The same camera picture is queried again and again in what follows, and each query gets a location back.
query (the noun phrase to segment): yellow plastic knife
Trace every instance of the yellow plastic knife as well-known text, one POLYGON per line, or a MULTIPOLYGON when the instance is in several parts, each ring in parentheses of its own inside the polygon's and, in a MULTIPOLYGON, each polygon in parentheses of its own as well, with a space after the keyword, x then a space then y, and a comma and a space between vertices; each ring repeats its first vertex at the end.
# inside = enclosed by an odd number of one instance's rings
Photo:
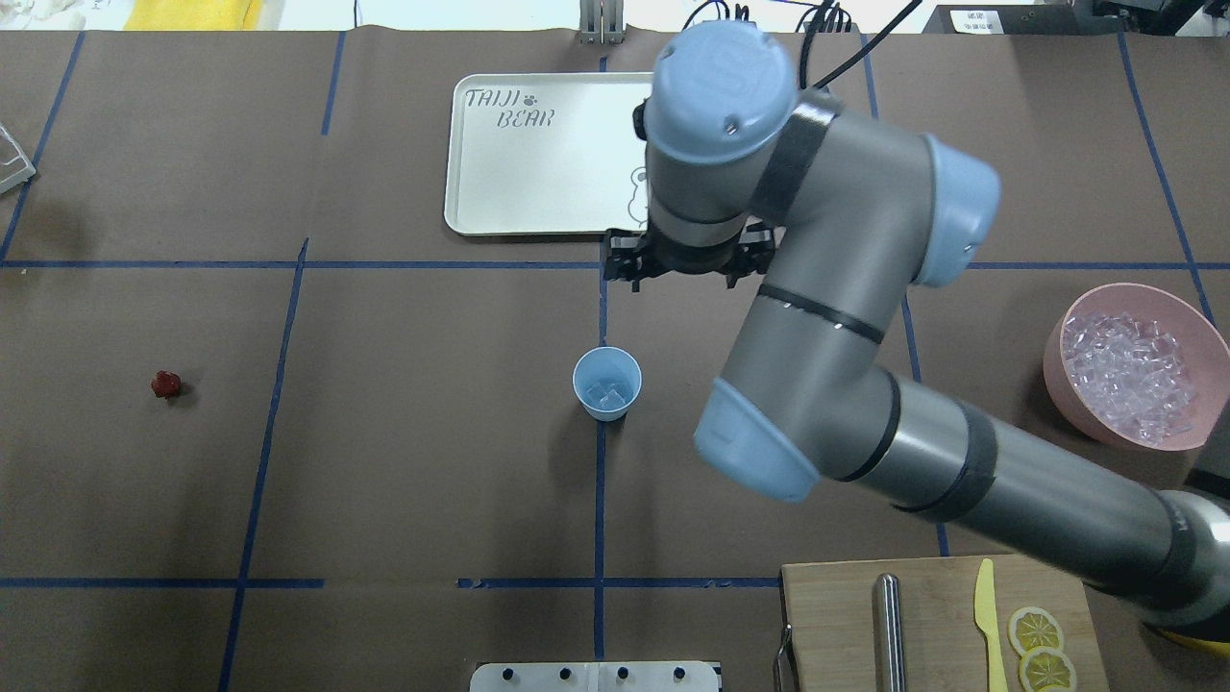
POLYGON ((974 623, 986 639, 986 688, 1007 692, 1004 677, 1004 653, 999 644, 999 616, 995 613, 995 564, 983 559, 974 583, 974 623))

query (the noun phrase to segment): blue plastic cup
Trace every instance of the blue plastic cup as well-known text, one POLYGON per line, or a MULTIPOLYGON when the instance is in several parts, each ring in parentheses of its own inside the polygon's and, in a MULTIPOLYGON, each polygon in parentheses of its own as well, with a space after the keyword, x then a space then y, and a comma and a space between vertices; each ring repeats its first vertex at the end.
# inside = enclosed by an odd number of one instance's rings
POLYGON ((613 422, 626 414, 641 393, 641 366, 627 352, 601 345, 577 361, 572 391, 589 415, 613 422))

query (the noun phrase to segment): black cable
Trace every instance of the black cable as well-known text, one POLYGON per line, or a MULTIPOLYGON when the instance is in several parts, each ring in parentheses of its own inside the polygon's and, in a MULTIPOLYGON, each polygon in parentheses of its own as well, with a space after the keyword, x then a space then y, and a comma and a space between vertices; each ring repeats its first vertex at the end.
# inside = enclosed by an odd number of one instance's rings
POLYGON ((819 5, 812 5, 806 12, 803 12, 803 16, 798 17, 798 23, 795 25, 795 33, 802 31, 803 27, 807 25, 807 17, 819 9, 820 9, 819 5))
POLYGON ((685 28, 690 27, 692 20, 696 18, 696 15, 699 15, 701 10, 704 10, 705 7, 707 7, 710 5, 713 5, 713 6, 717 7, 717 18, 720 18, 720 20, 728 20, 728 18, 731 18, 731 6, 726 4, 726 0, 705 0, 704 2, 700 4, 699 7, 696 7, 695 10, 692 10, 692 14, 688 15, 688 21, 684 22, 684 28, 681 28, 679 31, 684 31, 685 28))
POLYGON ((807 88, 807 61, 812 57, 812 42, 815 41, 815 34, 820 31, 820 27, 824 26, 824 23, 828 21, 829 10, 831 9, 833 9, 833 0, 824 0, 822 5, 817 5, 814 7, 814 11, 812 14, 812 21, 807 23, 807 33, 803 34, 803 45, 798 50, 800 88, 807 88))
POLYGON ((829 74, 827 74, 824 76, 824 79, 822 79, 820 81, 817 81, 814 85, 812 85, 812 87, 813 88, 824 88, 824 86, 828 85, 830 81, 833 81, 834 79, 841 76, 843 73, 845 73, 846 70, 849 70, 850 68, 852 68, 854 65, 856 65, 859 63, 859 60, 866 58, 867 53, 871 53, 872 48, 875 48, 876 45, 879 45, 881 41, 888 38, 888 34, 892 33, 892 31, 894 28, 897 28, 897 25, 902 23, 905 20, 905 17, 908 17, 909 14, 913 12, 914 10, 916 10, 918 6, 921 5, 921 4, 922 4, 922 0, 910 0, 910 4, 907 5, 905 7, 903 7, 902 11, 898 12, 895 17, 893 17, 893 21, 888 22, 888 25, 883 29, 881 29, 879 33, 877 33, 875 37, 872 37, 872 39, 868 41, 866 45, 863 45, 857 53, 855 53, 854 55, 851 55, 850 59, 847 59, 846 61, 844 61, 840 65, 838 65, 838 68, 835 70, 833 70, 829 74))

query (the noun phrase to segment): lemon slice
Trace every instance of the lemon slice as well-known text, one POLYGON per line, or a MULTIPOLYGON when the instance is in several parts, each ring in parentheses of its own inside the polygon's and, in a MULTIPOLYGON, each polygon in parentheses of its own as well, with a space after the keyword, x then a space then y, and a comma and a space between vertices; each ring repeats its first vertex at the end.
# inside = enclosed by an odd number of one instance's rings
POLYGON ((1026 653, 1038 647, 1061 651, 1064 649, 1064 631, 1060 629, 1055 616, 1030 606, 1012 613, 1012 617, 1009 618, 1007 640, 1012 643, 1018 656, 1025 656, 1026 653))
POLYGON ((1047 687, 1071 692, 1076 690, 1076 669, 1073 667, 1071 659, 1059 649, 1038 647, 1026 651, 1017 675, 1026 692, 1042 692, 1047 687))

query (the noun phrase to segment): metal rod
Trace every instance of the metal rod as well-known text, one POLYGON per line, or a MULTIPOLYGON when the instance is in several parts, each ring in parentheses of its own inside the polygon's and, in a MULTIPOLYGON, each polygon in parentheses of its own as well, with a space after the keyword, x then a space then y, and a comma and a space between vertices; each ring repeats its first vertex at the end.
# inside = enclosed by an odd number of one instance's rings
POLYGON ((905 692, 905 645, 902 643, 902 591, 895 575, 882 574, 872 589, 876 631, 876 688, 905 692))
MULTIPOLYGON (((777 655, 772 659, 774 692, 790 692, 786 690, 785 678, 786 670, 790 667, 790 648, 793 632, 795 631, 788 622, 781 628, 781 647, 777 648, 777 655)), ((792 685, 790 690, 796 688, 797 683, 792 685)))

